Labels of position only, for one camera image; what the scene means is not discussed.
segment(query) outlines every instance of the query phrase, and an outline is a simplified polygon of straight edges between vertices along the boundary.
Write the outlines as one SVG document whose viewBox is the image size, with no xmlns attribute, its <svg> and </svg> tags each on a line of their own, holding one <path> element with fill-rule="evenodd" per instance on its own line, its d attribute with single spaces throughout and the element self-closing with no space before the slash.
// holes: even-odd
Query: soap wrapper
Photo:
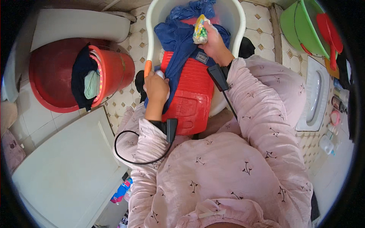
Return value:
<svg viewBox="0 0 365 228">
<path fill-rule="evenodd" d="M 210 20 L 202 14 L 195 23 L 193 34 L 193 41 L 195 44 L 205 44 L 208 42 L 207 30 L 203 27 L 204 22 L 210 23 Z"/>
</svg>

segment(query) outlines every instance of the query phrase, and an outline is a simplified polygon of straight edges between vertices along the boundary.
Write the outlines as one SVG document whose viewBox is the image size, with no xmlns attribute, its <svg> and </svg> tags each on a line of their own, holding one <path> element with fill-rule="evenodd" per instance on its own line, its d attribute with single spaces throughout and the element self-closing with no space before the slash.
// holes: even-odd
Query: clothing label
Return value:
<svg viewBox="0 0 365 228">
<path fill-rule="evenodd" d="M 198 54 L 197 54 L 197 56 L 196 56 L 196 60 L 198 60 L 198 61 L 200 61 L 200 62 L 202 62 L 202 63 L 204 63 L 204 64 L 207 64 L 207 62 L 208 62 L 208 58 L 209 58 L 209 56 L 207 56 L 206 54 L 204 54 L 203 52 L 199 52 Z"/>
</svg>

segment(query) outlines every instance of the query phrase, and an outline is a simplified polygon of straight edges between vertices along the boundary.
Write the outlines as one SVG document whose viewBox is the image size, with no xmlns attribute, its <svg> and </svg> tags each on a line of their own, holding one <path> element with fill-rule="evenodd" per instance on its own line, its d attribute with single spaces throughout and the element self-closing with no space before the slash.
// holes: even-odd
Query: black cable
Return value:
<svg viewBox="0 0 365 228">
<path fill-rule="evenodd" d="M 236 117 L 236 120 L 238 121 L 237 114 L 234 112 L 234 109 L 233 109 L 233 107 L 232 107 L 231 103 L 229 102 L 229 100 L 228 100 L 228 97 L 227 97 L 226 93 L 225 93 L 224 91 L 222 91 L 222 93 L 223 93 L 224 97 L 226 98 L 226 101 L 227 101 L 227 103 L 228 103 L 229 107 L 231 108 L 231 110 L 232 110 L 232 112 L 233 112 L 234 117 Z"/>
<path fill-rule="evenodd" d="M 164 158 L 164 157 L 167 155 L 167 153 L 169 152 L 169 150 L 171 149 L 172 142 L 170 143 L 169 148 L 166 150 L 166 152 L 165 152 L 165 153 L 164 153 L 164 154 L 163 154 L 160 158 L 158 158 L 158 159 L 156 159 L 156 160 L 154 160 L 154 161 L 151 161 L 151 162 L 131 162 L 131 161 L 128 161 L 127 159 L 122 158 L 122 157 L 118 154 L 118 152 L 116 151 L 116 141 L 117 141 L 118 137 L 119 137 L 121 134 L 125 133 L 125 132 L 132 132 L 132 133 L 134 133 L 135 135 L 137 135 L 137 136 L 139 137 L 139 134 L 137 134 L 135 131 L 125 130 L 125 131 L 122 131 L 121 133 L 119 133 L 119 134 L 118 134 L 118 136 L 115 138 L 115 141 L 114 141 L 114 149 L 115 149 L 115 153 L 117 154 L 117 156 L 118 156 L 120 159 L 122 159 L 122 160 L 123 160 L 123 161 L 125 161 L 125 162 L 131 163 L 131 164 L 134 164 L 134 165 L 148 165 L 148 164 L 152 164 L 152 163 L 158 162 L 159 160 L 161 160 L 162 158 Z"/>
</svg>

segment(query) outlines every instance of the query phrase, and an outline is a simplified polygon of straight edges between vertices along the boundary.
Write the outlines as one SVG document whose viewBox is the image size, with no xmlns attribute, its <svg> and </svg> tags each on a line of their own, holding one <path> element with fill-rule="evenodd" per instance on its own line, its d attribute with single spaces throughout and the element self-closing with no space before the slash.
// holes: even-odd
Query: left hand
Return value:
<svg viewBox="0 0 365 228">
<path fill-rule="evenodd" d="M 164 78 L 162 71 L 150 72 L 145 78 L 143 88 L 149 100 L 145 115 L 147 120 L 162 120 L 162 110 L 170 95 L 169 79 Z"/>
</svg>

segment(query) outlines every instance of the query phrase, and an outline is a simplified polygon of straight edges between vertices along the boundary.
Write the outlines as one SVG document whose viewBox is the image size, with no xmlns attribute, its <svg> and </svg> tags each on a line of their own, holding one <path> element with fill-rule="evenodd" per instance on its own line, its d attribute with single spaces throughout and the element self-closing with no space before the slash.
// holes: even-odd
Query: white cabinet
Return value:
<svg viewBox="0 0 365 228">
<path fill-rule="evenodd" d="M 101 107 L 52 136 L 17 168 L 14 184 L 42 227 L 93 226 L 128 169 L 114 158 L 113 143 Z"/>
</svg>

